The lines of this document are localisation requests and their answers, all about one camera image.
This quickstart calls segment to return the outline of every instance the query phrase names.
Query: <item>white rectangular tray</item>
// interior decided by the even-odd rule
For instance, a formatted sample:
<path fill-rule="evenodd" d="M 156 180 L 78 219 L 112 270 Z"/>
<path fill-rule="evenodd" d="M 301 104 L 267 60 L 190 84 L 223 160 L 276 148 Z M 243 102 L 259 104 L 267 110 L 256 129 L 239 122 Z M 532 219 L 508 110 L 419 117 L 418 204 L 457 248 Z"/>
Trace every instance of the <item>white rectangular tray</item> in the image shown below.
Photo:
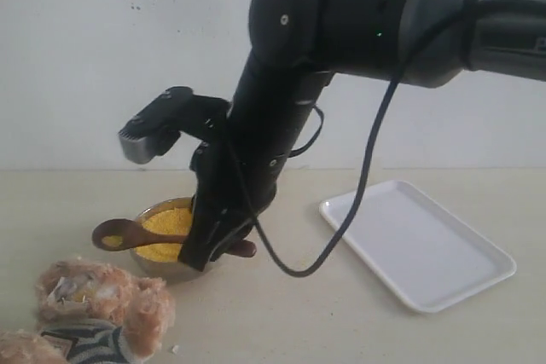
<path fill-rule="evenodd" d="M 335 230 L 354 196 L 321 203 Z M 366 188 L 344 240 L 404 304 L 422 313 L 446 309 L 516 271 L 506 252 L 403 181 Z"/>

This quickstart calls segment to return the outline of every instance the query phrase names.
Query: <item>stuffed toy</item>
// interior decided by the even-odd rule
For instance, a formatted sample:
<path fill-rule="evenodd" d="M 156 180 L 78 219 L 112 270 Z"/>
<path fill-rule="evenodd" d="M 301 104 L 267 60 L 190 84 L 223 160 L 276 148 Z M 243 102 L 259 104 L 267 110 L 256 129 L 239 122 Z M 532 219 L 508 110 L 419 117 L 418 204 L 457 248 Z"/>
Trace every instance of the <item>stuffed toy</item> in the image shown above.
<path fill-rule="evenodd" d="M 175 307 L 161 279 L 109 264 L 58 262 L 38 279 L 37 332 L 0 332 L 0 364 L 143 363 Z"/>

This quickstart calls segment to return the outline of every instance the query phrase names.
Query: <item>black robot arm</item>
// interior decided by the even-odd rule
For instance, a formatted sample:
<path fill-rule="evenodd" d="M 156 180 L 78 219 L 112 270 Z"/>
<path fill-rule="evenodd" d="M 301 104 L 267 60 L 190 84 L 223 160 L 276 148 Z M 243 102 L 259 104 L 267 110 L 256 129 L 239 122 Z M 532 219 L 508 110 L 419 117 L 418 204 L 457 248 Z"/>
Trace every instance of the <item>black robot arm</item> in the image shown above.
<path fill-rule="evenodd" d="M 140 132 L 134 119 L 120 132 L 125 156 L 137 163 L 166 153 L 180 132 L 203 140 L 190 165 L 197 191 L 180 262 L 203 270 L 250 233 L 256 216 L 275 198 L 276 180 L 294 143 L 336 73 L 391 81 L 402 67 L 397 82 L 428 88 L 448 83 L 463 70 L 546 79 L 546 12 L 532 0 L 518 0 L 521 8 L 500 7 L 514 1 L 252 0 L 252 50 L 231 104 L 179 88 L 168 109 L 166 99 L 159 98 L 138 114 Z M 491 7 L 477 7 L 486 3 Z M 516 9 L 531 14 L 492 13 Z M 430 44 L 417 50 L 436 29 Z M 150 108 L 159 104 L 163 108 Z M 191 121 L 182 121 L 188 113 L 193 113 Z M 142 132 L 142 124 L 150 123 L 154 126 Z M 258 232 L 264 239 L 261 228 Z M 283 270 L 312 273 L 343 232 L 310 269 Z"/>

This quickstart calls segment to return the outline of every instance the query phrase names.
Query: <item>table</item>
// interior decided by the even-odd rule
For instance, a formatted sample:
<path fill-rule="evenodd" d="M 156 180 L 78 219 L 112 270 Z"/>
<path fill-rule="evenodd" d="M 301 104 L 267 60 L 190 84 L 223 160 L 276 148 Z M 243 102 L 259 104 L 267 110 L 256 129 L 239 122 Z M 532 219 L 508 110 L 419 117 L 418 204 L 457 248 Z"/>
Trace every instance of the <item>table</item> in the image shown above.
<path fill-rule="evenodd" d="M 414 183 L 510 253 L 518 272 L 436 315 L 407 310 L 340 244 L 312 277 L 253 260 L 171 287 L 177 324 L 152 363 L 539 363 L 546 356 L 546 170 L 383 170 Z M 283 259 L 306 267 L 332 234 L 318 203 L 353 190 L 354 170 L 287 170 L 261 220 Z M 164 199 L 189 196 L 187 171 L 0 172 L 0 326 L 32 329 L 38 274 L 80 255 L 140 274 L 90 231 Z M 178 355 L 170 353 L 178 345 Z"/>

